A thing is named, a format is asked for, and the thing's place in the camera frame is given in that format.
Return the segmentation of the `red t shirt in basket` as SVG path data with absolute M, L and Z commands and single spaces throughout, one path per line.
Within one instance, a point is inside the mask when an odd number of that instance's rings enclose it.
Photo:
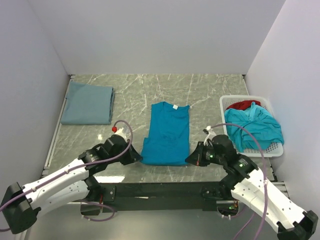
M 255 105 L 261 106 L 261 102 L 260 101 L 257 101 L 257 100 L 244 100 L 244 101 L 235 102 L 235 103 L 231 104 L 230 106 L 228 106 L 226 108 L 226 110 L 235 109 L 235 110 L 244 111 L 244 110 L 250 108 L 252 103 L 254 103 Z

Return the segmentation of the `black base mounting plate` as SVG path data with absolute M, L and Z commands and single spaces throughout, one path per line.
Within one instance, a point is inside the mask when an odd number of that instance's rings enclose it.
M 84 198 L 119 211 L 203 210 L 238 205 L 217 181 L 164 183 L 101 183 Z

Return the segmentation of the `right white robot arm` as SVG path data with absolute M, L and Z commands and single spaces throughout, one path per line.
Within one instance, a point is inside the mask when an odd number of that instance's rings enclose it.
M 199 167 L 221 165 L 227 175 L 215 190 L 204 195 L 217 200 L 239 200 L 264 220 L 280 240 L 308 240 L 315 233 L 318 216 L 306 211 L 285 196 L 272 182 L 264 178 L 249 157 L 237 153 L 226 135 L 217 135 L 208 145 L 198 142 L 186 163 Z

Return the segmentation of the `teal t shirt in basket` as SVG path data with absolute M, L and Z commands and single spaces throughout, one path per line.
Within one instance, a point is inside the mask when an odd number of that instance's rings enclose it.
M 246 110 L 226 109 L 227 134 L 239 152 L 266 150 L 272 143 L 285 143 L 281 125 L 263 107 L 252 103 Z

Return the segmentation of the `bright blue t shirt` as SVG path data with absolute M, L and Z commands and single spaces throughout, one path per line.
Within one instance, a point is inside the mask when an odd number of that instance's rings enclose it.
M 141 162 L 150 166 L 185 166 L 190 155 L 190 106 L 166 101 L 151 106 L 148 136 Z

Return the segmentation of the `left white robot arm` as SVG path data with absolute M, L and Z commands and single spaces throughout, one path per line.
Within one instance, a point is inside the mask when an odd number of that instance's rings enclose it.
M 85 150 L 56 172 L 24 186 L 18 182 L 11 184 L 0 204 L 8 230 L 14 235 L 20 234 L 39 217 L 69 202 L 102 200 L 107 193 L 95 174 L 104 171 L 109 164 L 128 165 L 142 159 L 132 146 L 130 126 L 113 126 L 112 131 L 104 143 Z

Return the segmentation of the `aluminium rail frame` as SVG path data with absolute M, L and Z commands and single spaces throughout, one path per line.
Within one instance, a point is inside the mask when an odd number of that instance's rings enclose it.
M 248 94 L 244 77 L 240 74 L 91 74 L 72 75 L 71 81 L 114 88 L 112 120 L 125 120 L 130 124 L 133 146 L 138 152 L 148 136 L 152 104 L 165 101 L 178 106 L 189 105 L 189 146 L 194 150 L 205 138 L 204 128 L 222 122 L 220 97 Z M 110 135 L 110 125 L 58 125 L 43 175 L 63 168 Z M 222 166 L 216 164 L 175 167 L 137 162 L 110 164 L 96 174 L 96 179 L 110 184 L 219 182 L 225 175 Z

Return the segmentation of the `folded grey-blue t shirt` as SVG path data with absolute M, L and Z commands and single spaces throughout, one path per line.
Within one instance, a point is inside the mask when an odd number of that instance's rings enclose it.
M 109 125 L 112 121 L 115 91 L 112 86 L 69 83 L 62 125 Z

